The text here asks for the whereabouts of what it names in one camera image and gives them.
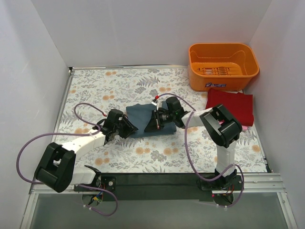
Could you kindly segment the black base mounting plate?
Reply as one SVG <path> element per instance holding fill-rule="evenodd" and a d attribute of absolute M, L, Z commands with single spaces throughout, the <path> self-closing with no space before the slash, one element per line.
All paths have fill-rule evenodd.
<path fill-rule="evenodd" d="M 202 181 L 194 173 L 103 173 L 98 187 L 106 188 L 118 200 L 199 200 L 212 202 L 212 192 L 226 193 L 233 201 L 233 191 L 242 188 L 241 176 L 224 184 L 221 179 Z"/>

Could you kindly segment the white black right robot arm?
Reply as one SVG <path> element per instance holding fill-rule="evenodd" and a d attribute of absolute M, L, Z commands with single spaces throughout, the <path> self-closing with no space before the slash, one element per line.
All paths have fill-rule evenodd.
<path fill-rule="evenodd" d="M 204 183 L 211 183 L 214 187 L 232 187 L 233 180 L 237 175 L 234 155 L 236 141 L 242 132 L 240 122 L 222 104 L 202 111 L 188 112 L 182 107 L 180 97 L 172 96 L 166 99 L 166 109 L 157 104 L 158 99 L 159 96 L 156 96 L 152 101 L 156 108 L 152 111 L 151 119 L 144 131 L 161 130 L 167 123 L 174 123 L 178 128 L 183 128 L 185 151 L 194 173 Z M 214 176 L 209 178 L 201 176 L 195 169 L 187 145 L 187 129 L 200 126 L 205 127 L 217 149 L 217 165 Z"/>

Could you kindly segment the red folded t-shirt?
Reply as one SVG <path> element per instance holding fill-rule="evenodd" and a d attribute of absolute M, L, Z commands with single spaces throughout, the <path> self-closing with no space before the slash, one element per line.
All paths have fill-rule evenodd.
<path fill-rule="evenodd" d="M 222 104 L 241 125 L 253 126 L 253 101 L 252 94 L 230 93 L 210 89 L 207 94 L 206 109 Z"/>

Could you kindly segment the floral patterned table mat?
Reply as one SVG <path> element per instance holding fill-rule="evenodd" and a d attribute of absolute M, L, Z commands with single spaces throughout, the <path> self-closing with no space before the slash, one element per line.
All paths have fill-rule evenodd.
<path fill-rule="evenodd" d="M 72 133 L 84 134 L 88 122 L 101 120 L 102 112 L 135 104 L 148 104 L 159 94 L 173 93 L 185 99 L 183 107 L 205 108 L 207 94 L 193 91 L 185 68 L 148 68 L 120 70 L 76 70 L 72 76 L 61 115 L 56 143 L 72 140 Z M 216 145 L 203 127 L 187 130 L 187 145 L 195 169 L 213 172 L 217 164 Z M 90 165 L 103 173 L 179 173 L 192 172 L 184 146 L 184 130 L 173 135 L 128 138 L 116 137 L 76 161 L 76 166 Z"/>

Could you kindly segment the orange plastic basket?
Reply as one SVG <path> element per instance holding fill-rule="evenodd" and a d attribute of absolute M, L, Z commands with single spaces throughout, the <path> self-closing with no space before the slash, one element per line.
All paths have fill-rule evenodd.
<path fill-rule="evenodd" d="M 259 73 L 253 50 L 243 43 L 196 43 L 188 56 L 189 84 L 195 91 L 240 91 Z"/>

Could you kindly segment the blue-grey t-shirt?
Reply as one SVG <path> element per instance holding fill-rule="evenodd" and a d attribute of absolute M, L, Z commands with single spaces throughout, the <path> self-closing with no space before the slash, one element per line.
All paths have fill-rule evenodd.
<path fill-rule="evenodd" d="M 161 135 L 173 135 L 176 132 L 176 125 L 168 123 L 164 125 L 162 130 L 154 132 L 145 132 L 144 129 L 148 125 L 152 110 L 156 108 L 153 104 L 136 104 L 126 107 L 127 117 L 129 121 L 138 128 L 138 130 L 130 135 L 130 138 L 145 138 Z"/>

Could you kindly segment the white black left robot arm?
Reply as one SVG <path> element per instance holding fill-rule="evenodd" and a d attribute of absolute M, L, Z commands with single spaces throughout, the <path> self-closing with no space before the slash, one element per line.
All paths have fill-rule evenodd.
<path fill-rule="evenodd" d="M 92 166 L 75 167 L 85 154 L 102 147 L 117 135 L 126 139 L 138 131 L 120 110 L 112 109 L 105 119 L 95 124 L 84 136 L 63 144 L 50 143 L 35 170 L 34 178 L 61 193 L 70 185 L 100 187 L 101 172 Z"/>

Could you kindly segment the aluminium frame rail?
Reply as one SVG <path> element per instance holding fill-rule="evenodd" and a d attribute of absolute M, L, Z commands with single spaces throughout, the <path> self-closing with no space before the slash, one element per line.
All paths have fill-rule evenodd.
<path fill-rule="evenodd" d="M 120 70 L 148 68 L 79 68 L 71 73 L 60 117 L 76 70 Z M 236 205 L 223 209 L 213 202 L 199 200 L 119 200 L 106 195 L 97 207 L 113 212 L 104 217 L 84 208 L 81 194 L 69 187 L 58 194 L 46 186 L 35 186 L 30 194 L 22 227 L 25 229 L 295 229 L 282 178 L 270 173 L 261 143 L 254 127 L 242 132 L 235 156 L 245 177 L 244 191 L 234 191 Z"/>

